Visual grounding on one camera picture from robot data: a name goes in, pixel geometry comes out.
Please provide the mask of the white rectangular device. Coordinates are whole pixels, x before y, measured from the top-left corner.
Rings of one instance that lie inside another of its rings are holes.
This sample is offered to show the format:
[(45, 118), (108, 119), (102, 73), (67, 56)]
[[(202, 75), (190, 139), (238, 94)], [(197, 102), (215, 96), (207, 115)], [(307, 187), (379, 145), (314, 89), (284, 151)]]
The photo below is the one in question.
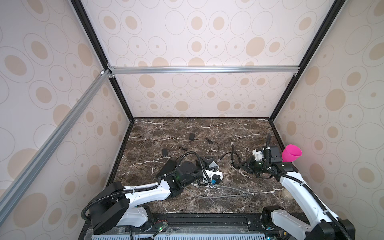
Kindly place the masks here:
[(219, 169), (219, 165), (215, 162), (209, 164), (208, 170), (212, 172), (216, 172)]

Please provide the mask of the black power adapter with plug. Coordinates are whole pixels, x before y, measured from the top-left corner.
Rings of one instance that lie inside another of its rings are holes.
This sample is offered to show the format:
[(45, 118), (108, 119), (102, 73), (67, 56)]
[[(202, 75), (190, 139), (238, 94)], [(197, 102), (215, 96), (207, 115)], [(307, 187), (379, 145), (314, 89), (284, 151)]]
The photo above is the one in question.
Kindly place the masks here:
[(185, 147), (182, 147), (182, 146), (178, 146), (178, 147), (174, 147), (174, 148), (170, 148), (170, 149), (162, 149), (162, 157), (168, 158), (169, 153), (175, 152), (175, 151), (185, 151), (186, 152), (186, 151), (188, 151), (188, 149)]

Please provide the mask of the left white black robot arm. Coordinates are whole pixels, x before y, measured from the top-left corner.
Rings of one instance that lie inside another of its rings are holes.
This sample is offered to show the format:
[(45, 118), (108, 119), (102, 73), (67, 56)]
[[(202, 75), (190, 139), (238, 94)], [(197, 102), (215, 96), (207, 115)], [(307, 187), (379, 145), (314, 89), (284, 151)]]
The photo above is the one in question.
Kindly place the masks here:
[(92, 224), (93, 233), (100, 235), (116, 226), (146, 229), (154, 222), (147, 203), (175, 198), (186, 186), (218, 185), (223, 174), (215, 157), (200, 157), (187, 152), (177, 159), (168, 159), (156, 175), (156, 182), (141, 186), (123, 186), (114, 182), (82, 209), (81, 217)]

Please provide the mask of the small black adapter with cable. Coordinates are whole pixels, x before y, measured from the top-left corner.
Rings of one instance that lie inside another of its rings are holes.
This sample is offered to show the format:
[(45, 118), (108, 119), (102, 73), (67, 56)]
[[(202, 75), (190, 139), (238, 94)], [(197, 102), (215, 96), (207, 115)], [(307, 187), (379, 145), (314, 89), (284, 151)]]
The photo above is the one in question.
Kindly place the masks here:
[(197, 139), (197, 138), (196, 138), (196, 135), (195, 135), (194, 133), (190, 133), (190, 134), (189, 134), (188, 140), (191, 141), (191, 142), (204, 140), (204, 141), (207, 141), (209, 144), (216, 144), (217, 147), (218, 147), (218, 157), (217, 157), (217, 159), (218, 159), (218, 160), (220, 159), (220, 146), (219, 146), (219, 143), (218, 143), (218, 142), (213, 141), (213, 140), (211, 140), (211, 139), (209, 139), (209, 138), (200, 138), (200, 139)]

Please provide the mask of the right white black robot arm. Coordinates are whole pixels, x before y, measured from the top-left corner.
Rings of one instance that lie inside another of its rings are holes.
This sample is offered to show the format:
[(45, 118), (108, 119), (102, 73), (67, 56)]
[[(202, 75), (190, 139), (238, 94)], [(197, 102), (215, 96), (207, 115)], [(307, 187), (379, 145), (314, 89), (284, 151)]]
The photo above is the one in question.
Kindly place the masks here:
[(265, 230), (280, 228), (297, 240), (353, 240), (356, 229), (349, 220), (342, 220), (327, 207), (315, 192), (307, 185), (293, 162), (302, 156), (302, 150), (288, 145), (283, 151), (270, 144), (253, 150), (246, 161), (233, 164), (237, 169), (260, 177), (269, 174), (292, 195), (307, 217), (307, 222), (289, 214), (280, 206), (264, 207), (261, 224)]

